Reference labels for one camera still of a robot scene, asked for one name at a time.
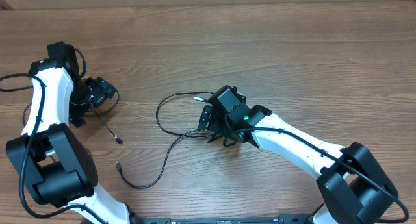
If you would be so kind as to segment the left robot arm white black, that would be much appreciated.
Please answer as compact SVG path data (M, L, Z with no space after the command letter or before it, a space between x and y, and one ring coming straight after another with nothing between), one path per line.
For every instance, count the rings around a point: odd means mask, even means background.
M29 118L21 136L6 144L23 208L39 219L73 210L91 223L140 223L100 185L92 155L70 129L118 90L101 77L84 78L81 52L72 45L56 42L47 52L25 74L33 90Z

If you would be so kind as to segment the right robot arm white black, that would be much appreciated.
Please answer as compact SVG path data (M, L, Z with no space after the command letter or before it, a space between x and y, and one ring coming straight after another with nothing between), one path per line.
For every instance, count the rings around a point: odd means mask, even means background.
M250 143L292 162L317 183L323 204L306 223L380 223L398 191L364 145L345 147L319 140L261 105L248 107L235 87L223 86L207 100L199 128L211 141Z

